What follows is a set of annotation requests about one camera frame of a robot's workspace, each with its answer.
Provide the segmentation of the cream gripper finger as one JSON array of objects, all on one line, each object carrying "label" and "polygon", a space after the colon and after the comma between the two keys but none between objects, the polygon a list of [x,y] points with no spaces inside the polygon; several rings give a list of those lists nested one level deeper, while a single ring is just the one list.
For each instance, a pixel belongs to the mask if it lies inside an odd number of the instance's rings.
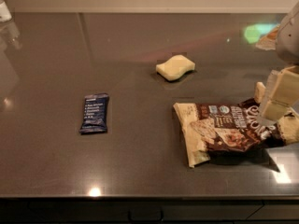
[{"label": "cream gripper finger", "polygon": [[272,70],[266,82],[257,117],[257,121],[263,126],[275,124],[284,115],[284,106],[272,101],[270,98],[270,94],[274,90],[277,81],[278,71]]},{"label": "cream gripper finger", "polygon": [[290,111],[295,115],[299,114],[298,66],[290,66],[278,71],[278,81],[270,94],[270,98],[284,106],[284,115]]}]

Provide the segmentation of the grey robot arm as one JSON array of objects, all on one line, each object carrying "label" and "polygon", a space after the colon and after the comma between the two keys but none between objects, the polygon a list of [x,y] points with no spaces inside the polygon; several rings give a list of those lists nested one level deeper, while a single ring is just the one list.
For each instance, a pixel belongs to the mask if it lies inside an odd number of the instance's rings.
[{"label": "grey robot arm", "polygon": [[283,18],[276,36],[276,53],[287,64],[273,70],[267,79],[259,107],[258,122],[270,126],[291,108],[297,111],[299,100],[299,2]]}]

